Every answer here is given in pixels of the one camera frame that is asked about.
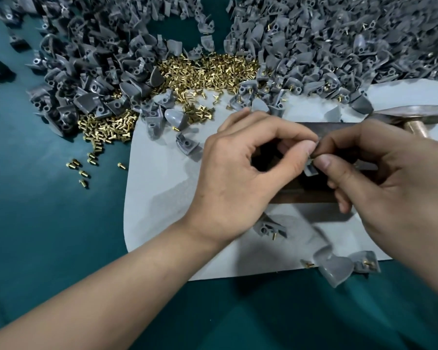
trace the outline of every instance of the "white paper sheet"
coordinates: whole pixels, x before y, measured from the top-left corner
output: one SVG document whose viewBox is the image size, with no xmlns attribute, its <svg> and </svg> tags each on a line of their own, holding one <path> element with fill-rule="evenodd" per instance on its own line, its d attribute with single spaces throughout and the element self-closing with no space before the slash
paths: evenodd
<svg viewBox="0 0 438 350">
<path fill-rule="evenodd" d="M 202 105 L 212 106 L 212 92 L 199 98 Z M 214 121 L 193 125 L 185 136 L 204 144 L 219 125 L 231 114 L 225 109 L 231 96 L 224 95 L 216 105 Z M 370 86 L 368 98 L 375 110 L 401 105 L 438 105 L 438 82 L 404 80 Z M 284 118 L 292 121 L 324 121 L 323 115 L 337 103 L 319 97 L 288 96 Z M 348 106 L 342 108 L 345 122 L 358 122 L 363 116 Z M 431 129 L 438 140 L 438 125 Z M 160 233 L 187 211 L 196 188 L 201 150 L 193 157 L 184 156 L 175 145 L 175 131 L 166 127 L 157 141 L 146 134 L 145 124 L 138 122 L 132 141 L 125 196 L 124 235 L 128 251 Z M 347 256 L 360 250 L 372 250 L 379 260 L 390 259 L 370 239 L 357 214 L 345 216 L 337 204 L 272 204 L 266 213 L 288 229 L 288 238 L 278 236 L 272 241 L 247 231 L 231 243 L 191 280 L 252 275 L 264 272 L 303 268 L 301 260 L 312 261 L 315 251 L 327 245 L 316 234 L 319 227 L 333 245 L 336 255 Z"/>
</svg>

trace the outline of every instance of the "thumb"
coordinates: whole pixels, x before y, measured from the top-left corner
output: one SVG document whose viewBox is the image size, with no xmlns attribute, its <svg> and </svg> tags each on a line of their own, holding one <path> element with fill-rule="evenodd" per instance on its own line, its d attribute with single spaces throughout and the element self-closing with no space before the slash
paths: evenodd
<svg viewBox="0 0 438 350">
<path fill-rule="evenodd" d="M 366 205 L 380 193 L 379 186 L 340 157 L 322 154 L 313 160 L 313 164 L 346 193 L 356 207 Z"/>
<path fill-rule="evenodd" d="M 263 174 L 265 184 L 274 196 L 283 186 L 302 173 L 316 142 L 303 140 L 292 146 L 271 170 Z"/>
</svg>

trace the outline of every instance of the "fingernail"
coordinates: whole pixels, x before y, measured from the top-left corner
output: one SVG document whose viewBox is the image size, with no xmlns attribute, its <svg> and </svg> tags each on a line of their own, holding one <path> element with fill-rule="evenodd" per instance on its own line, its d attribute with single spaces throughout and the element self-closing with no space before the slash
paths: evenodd
<svg viewBox="0 0 438 350">
<path fill-rule="evenodd" d="M 313 165 L 319 170 L 325 172 L 326 168 L 331 164 L 331 156 L 321 155 L 313 160 Z"/>
<path fill-rule="evenodd" d="M 307 152 L 307 155 L 310 156 L 313 151 L 315 151 L 316 148 L 316 142 L 311 140 L 304 140 L 300 142 L 299 145 L 303 150 Z"/>
</svg>

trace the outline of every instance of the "right hand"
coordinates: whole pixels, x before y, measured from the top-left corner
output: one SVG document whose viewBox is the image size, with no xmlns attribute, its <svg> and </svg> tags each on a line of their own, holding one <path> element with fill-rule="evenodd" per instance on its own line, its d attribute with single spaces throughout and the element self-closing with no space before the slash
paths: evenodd
<svg viewBox="0 0 438 350">
<path fill-rule="evenodd" d="M 378 165 L 376 183 L 335 154 Z M 352 204 L 371 238 L 438 291 L 438 141 L 366 120 L 324 137 L 312 155 L 341 212 Z"/>
</svg>

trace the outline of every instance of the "hand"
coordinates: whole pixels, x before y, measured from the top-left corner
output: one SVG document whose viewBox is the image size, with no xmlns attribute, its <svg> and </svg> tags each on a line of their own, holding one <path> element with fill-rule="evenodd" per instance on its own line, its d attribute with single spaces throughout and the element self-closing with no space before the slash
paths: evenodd
<svg viewBox="0 0 438 350">
<path fill-rule="evenodd" d="M 334 155 L 340 150 L 376 163 L 376 183 Z M 438 142 L 367 120 L 328 134 L 313 156 L 341 212 L 353 203 L 372 239 L 438 289 Z"/>
<path fill-rule="evenodd" d="M 259 172 L 251 166 L 251 156 L 274 138 L 290 149 L 271 170 Z M 196 193 L 182 220 L 203 236 L 232 241 L 303 171 L 317 140 L 306 127 L 262 111 L 245 108 L 232 114 L 204 144 Z"/>
</svg>

